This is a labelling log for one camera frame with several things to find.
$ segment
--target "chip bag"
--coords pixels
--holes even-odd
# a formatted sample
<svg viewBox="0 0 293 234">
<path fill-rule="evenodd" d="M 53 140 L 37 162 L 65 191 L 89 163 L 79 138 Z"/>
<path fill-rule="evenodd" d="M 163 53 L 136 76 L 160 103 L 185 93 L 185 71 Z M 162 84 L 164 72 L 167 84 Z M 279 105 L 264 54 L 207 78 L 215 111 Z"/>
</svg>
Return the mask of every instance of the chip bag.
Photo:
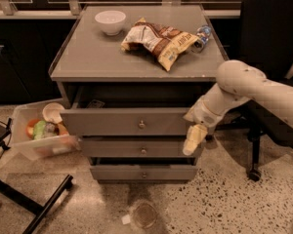
<svg viewBox="0 0 293 234">
<path fill-rule="evenodd" d="M 121 43 L 124 51 L 137 50 L 143 45 L 169 71 L 178 55 L 191 46 L 198 37 L 172 26 L 138 20 Z"/>
</svg>

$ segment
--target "storage box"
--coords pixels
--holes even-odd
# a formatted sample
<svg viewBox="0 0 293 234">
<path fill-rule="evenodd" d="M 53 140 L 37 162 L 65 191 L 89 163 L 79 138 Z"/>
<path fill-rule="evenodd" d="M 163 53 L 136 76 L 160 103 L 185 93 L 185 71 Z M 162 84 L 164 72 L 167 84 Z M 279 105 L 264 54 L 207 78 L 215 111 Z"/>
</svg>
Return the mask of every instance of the storage box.
<svg viewBox="0 0 293 234">
<path fill-rule="evenodd" d="M 52 136 L 37 140 L 30 139 L 27 136 L 27 123 L 35 118 L 43 120 L 42 109 L 51 102 L 57 102 L 64 106 L 62 99 L 52 99 L 19 105 L 13 112 L 11 146 L 30 160 L 79 149 L 77 136 Z"/>
</svg>

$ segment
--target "speckled concrete floor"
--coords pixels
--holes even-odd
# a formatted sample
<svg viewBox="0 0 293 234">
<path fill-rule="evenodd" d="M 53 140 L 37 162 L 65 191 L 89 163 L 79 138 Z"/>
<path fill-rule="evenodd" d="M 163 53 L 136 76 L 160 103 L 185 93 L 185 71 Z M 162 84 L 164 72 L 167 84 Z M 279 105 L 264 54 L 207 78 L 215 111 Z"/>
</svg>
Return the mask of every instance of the speckled concrete floor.
<svg viewBox="0 0 293 234">
<path fill-rule="evenodd" d="M 0 106 L 7 122 L 13 106 Z M 262 142 L 262 179 L 246 177 L 250 143 L 244 131 L 216 132 L 198 161 L 199 171 L 186 183 L 98 184 L 81 152 L 29 161 L 13 148 L 0 161 L 0 179 L 44 204 L 67 174 L 65 192 L 35 233 L 291 233 L 293 224 L 293 150 Z M 141 228 L 133 208 L 147 202 L 156 222 Z M 22 233 L 33 214 L 0 194 L 0 234 Z"/>
</svg>

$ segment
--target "black chair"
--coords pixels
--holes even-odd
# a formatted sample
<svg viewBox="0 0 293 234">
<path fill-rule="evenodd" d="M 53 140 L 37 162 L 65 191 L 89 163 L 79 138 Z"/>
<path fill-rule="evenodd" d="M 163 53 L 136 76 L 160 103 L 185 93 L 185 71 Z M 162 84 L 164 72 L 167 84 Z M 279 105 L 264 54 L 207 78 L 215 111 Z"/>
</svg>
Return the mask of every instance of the black chair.
<svg viewBox="0 0 293 234">
<path fill-rule="evenodd" d="M 293 80 L 284 77 L 293 63 L 293 0 L 243 0 L 237 49 L 238 59 L 264 71 L 269 79 L 292 86 Z M 293 148 L 293 129 L 253 100 L 238 111 L 240 120 L 234 122 L 247 123 L 248 139 L 253 142 L 248 176 L 257 181 L 261 177 L 261 135 L 267 134 L 276 144 Z"/>
</svg>

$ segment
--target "table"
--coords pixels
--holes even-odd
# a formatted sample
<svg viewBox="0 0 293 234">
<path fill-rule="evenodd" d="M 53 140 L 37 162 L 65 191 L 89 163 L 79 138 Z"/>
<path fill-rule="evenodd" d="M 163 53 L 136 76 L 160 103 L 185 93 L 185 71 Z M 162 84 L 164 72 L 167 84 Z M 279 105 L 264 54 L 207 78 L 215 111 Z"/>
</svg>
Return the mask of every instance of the table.
<svg viewBox="0 0 293 234">
<path fill-rule="evenodd" d="M 104 10 L 127 15 L 120 34 L 99 30 L 94 17 Z M 193 155 L 182 153 L 189 126 L 183 116 L 213 85 L 226 54 L 213 32 L 202 53 L 188 49 L 167 72 L 146 51 L 120 49 L 142 17 L 194 34 L 209 23 L 198 5 L 87 6 L 50 68 L 69 108 L 63 121 L 80 137 L 98 181 L 189 180 L 204 148 L 202 142 Z M 93 108 L 96 101 L 104 107 Z"/>
</svg>

